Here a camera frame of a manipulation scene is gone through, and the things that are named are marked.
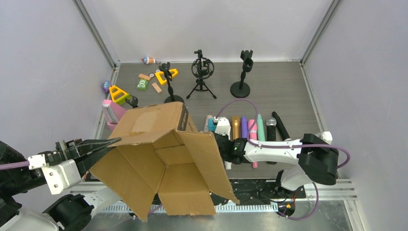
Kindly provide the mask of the white microphone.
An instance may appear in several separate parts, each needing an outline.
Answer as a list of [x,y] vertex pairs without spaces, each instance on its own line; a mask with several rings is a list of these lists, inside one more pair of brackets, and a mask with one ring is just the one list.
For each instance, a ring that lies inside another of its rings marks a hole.
[[228,161],[224,161],[225,170],[231,170],[232,163]]

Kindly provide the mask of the pink microphone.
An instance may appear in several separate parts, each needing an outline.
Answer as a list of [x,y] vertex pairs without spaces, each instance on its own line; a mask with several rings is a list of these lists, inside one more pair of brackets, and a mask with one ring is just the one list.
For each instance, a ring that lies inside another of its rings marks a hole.
[[257,140],[257,124],[254,119],[248,121],[248,135],[252,140]]

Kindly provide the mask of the gold microphone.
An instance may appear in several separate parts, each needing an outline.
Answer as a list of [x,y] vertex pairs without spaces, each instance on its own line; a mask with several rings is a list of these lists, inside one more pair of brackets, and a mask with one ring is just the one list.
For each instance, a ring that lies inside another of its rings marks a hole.
[[241,121],[240,117],[235,115],[231,119],[231,133],[232,140],[238,139],[241,137]]

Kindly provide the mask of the teal microphone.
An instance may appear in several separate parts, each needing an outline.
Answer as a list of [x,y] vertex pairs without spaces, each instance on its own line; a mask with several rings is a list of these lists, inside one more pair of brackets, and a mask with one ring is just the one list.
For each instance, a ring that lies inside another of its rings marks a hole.
[[257,115],[256,125],[257,125],[257,139],[259,141],[266,141],[264,123],[262,116],[260,114]]

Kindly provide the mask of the purple microphone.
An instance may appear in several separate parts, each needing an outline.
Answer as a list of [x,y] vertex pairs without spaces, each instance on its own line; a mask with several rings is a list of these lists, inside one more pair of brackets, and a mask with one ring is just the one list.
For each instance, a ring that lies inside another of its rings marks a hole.
[[247,138],[248,136],[248,120],[245,116],[241,118],[241,137]]

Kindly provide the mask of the glitter microphone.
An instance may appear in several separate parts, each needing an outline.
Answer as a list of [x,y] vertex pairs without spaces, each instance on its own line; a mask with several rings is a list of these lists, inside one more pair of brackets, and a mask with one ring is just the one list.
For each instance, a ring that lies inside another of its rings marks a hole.
[[205,123],[204,123],[203,132],[209,132],[209,131],[208,131],[208,127],[207,127],[208,120],[213,120],[213,116],[212,116],[212,115],[208,115],[208,116],[206,117],[206,120],[205,120]]

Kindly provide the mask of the black mic stand wide clip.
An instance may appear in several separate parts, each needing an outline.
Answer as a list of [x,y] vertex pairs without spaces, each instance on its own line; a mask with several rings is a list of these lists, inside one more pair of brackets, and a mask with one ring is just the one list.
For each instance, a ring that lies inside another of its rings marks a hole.
[[230,92],[235,98],[246,98],[250,95],[250,87],[245,83],[246,74],[252,71],[254,62],[252,59],[253,50],[242,50],[240,58],[243,61],[240,81],[235,82],[230,87]]

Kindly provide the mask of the cardboard box with label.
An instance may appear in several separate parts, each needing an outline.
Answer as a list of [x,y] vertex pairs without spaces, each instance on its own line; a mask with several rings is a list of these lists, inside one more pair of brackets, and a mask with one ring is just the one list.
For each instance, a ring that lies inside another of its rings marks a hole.
[[181,102],[127,110],[119,138],[91,169],[142,221],[158,196],[166,213],[214,215],[212,195],[238,204],[215,135],[199,132]]

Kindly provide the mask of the black tripod shock mount stand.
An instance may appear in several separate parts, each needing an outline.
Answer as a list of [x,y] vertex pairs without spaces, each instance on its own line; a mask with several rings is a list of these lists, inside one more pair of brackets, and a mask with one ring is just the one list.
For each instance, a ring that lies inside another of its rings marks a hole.
[[207,91],[214,99],[217,99],[217,96],[207,87],[205,83],[205,80],[210,78],[214,73],[214,63],[210,59],[203,56],[202,50],[194,51],[194,54],[197,54],[197,59],[191,65],[191,72],[196,77],[196,85],[186,96],[186,98],[189,99],[194,91]]

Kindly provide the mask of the black mic stand round base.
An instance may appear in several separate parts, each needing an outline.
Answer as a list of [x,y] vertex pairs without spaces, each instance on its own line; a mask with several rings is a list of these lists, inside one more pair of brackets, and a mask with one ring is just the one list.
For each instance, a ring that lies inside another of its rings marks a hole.
[[174,90],[171,86],[171,81],[173,80],[173,74],[170,72],[170,62],[167,63],[162,63],[159,66],[159,70],[164,73],[164,76],[167,81],[167,90],[169,96],[165,99],[164,103],[171,103],[171,102],[181,102],[184,103],[184,100],[182,97],[175,95]]

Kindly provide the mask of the blue toy microphone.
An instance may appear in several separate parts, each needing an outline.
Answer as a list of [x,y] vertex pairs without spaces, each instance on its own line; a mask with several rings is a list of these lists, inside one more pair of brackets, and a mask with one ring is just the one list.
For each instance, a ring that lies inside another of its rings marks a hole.
[[208,131],[215,131],[217,128],[217,125],[213,122],[213,120],[208,120],[207,127],[208,127]]

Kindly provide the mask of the black sparkle grille microphone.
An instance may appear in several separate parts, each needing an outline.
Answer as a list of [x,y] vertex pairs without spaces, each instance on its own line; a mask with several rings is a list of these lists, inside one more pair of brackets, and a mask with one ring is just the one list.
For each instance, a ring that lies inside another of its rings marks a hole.
[[267,141],[276,141],[276,124],[277,121],[275,118],[271,117],[266,120],[266,140]]

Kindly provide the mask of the black mic stand front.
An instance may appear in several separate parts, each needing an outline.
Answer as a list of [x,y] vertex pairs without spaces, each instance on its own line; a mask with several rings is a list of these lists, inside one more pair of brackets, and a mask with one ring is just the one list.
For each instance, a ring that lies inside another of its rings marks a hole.
[[130,95],[128,98],[125,98],[125,102],[128,103],[132,108],[137,108],[139,100],[137,97]]

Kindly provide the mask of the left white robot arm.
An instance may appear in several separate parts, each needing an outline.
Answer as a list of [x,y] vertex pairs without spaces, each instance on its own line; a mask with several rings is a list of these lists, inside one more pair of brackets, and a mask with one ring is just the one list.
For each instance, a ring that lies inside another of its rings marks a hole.
[[119,201],[109,188],[69,194],[113,150],[117,138],[60,141],[29,157],[0,144],[0,228],[3,231],[80,231]]

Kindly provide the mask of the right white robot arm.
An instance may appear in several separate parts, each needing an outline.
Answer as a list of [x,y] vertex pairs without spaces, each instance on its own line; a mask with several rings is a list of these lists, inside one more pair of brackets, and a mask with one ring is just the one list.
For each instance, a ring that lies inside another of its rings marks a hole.
[[291,141],[257,141],[238,138],[233,141],[215,134],[221,158],[235,165],[253,162],[291,164],[276,177],[275,189],[295,191],[308,183],[335,185],[339,152],[314,134]]

